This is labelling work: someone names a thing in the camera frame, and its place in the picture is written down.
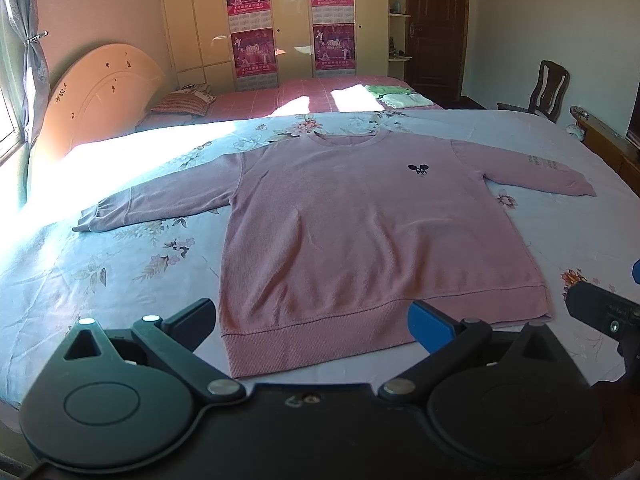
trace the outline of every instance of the neckline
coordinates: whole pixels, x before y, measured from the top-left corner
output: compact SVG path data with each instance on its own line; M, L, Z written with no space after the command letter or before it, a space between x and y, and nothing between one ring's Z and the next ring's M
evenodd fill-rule
M375 144L376 142L380 142L380 140L384 139L386 137L386 134L388 134L388 132L389 130L381 129L376 134L371 135L370 139L367 139L364 142L358 142L357 144L334 144L331 142L330 139L324 139L320 135L314 132L309 132L308 134L306 134L306 136L316 144L320 144L321 146L324 146L326 148L333 148L338 150L338 149L345 149L345 148L354 149L354 148L364 148L365 146L371 146L372 144ZM344 137L368 137L368 135L335 136L335 137L343 137L343 138Z

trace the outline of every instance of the gray curtain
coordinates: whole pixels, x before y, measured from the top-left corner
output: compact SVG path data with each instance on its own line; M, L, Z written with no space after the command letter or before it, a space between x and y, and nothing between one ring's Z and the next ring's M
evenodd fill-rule
M22 116L25 140L29 145L40 133L49 101L49 69L38 35L38 3L36 0L3 0L8 21L24 44L22 61Z

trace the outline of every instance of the sweatshirt collar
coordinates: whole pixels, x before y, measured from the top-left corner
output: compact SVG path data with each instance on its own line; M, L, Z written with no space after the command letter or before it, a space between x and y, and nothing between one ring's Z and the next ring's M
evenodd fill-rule
M354 149L354 148L364 148L365 146L371 146L372 144L375 144L376 142L380 142L380 140L384 139L386 137L386 134L388 134L388 133L389 133L389 130L381 129L376 134L372 134L372 135L321 136L319 134L310 132L310 133L306 134L306 136L310 140L315 142L316 144L320 144L321 146L325 146L327 148ZM336 138L344 139L344 138L348 138L348 137L352 137L352 138L356 138L356 139L361 139L362 137L370 137L370 138L367 139L367 140L363 140L362 142L358 142L356 144L336 144L334 142L334 140Z

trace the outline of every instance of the wall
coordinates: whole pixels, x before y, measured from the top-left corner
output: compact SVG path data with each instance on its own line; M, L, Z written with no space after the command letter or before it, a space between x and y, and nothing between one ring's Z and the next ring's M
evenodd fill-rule
M40 30L53 88L79 57L107 43L146 52L175 81L161 0L38 0Z
M586 108L625 134L640 77L640 0L470 0L463 94L526 107L540 61L571 74L558 124Z

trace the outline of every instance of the chair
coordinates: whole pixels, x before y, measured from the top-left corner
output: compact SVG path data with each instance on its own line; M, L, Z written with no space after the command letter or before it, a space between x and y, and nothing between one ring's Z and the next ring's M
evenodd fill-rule
M546 68L546 84L545 89L542 85L545 81ZM498 103L498 110L511 110L513 112L526 112L527 114L536 114L540 112L550 121L556 122L560 116L560 107L562 106L562 98L569 86L569 73L563 67L553 61L543 61L540 63L540 71L538 72L538 84L531 94L529 100L529 108L521 108L518 106Z

